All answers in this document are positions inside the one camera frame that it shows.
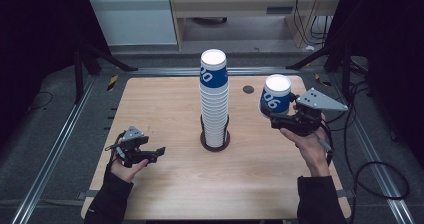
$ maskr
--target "forearm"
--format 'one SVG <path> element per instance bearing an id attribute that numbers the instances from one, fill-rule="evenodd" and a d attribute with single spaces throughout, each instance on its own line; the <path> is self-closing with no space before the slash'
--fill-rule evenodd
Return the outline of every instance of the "forearm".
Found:
<path id="1" fill-rule="evenodd" d="M 84 223 L 122 223 L 132 186 L 132 183 L 127 183 L 109 173 L 88 208 Z"/>
<path id="2" fill-rule="evenodd" d="M 346 223 L 331 176 L 299 177 L 298 191 L 300 197 L 297 212 L 299 223 Z"/>

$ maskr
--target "wooden table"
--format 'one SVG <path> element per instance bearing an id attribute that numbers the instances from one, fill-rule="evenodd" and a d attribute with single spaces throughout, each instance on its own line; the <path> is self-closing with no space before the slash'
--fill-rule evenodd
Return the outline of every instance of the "wooden table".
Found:
<path id="1" fill-rule="evenodd" d="M 265 79 L 229 77 L 231 142 L 221 152 L 207 151 L 200 143 L 198 77 L 130 79 L 105 146 L 134 125 L 149 136 L 143 150 L 166 146 L 166 153 L 136 176 L 125 218 L 295 219 L 297 177 L 310 174 L 294 144 L 258 110 Z M 302 79 L 290 79 L 292 92 L 303 94 Z M 244 93 L 245 85 L 253 86 L 254 93 Z M 109 157 L 109 152 L 102 153 L 90 190 L 100 189 Z M 331 173 L 342 189 L 333 165 Z M 92 199 L 86 198 L 83 217 Z M 348 217 L 346 198 L 339 200 Z"/>

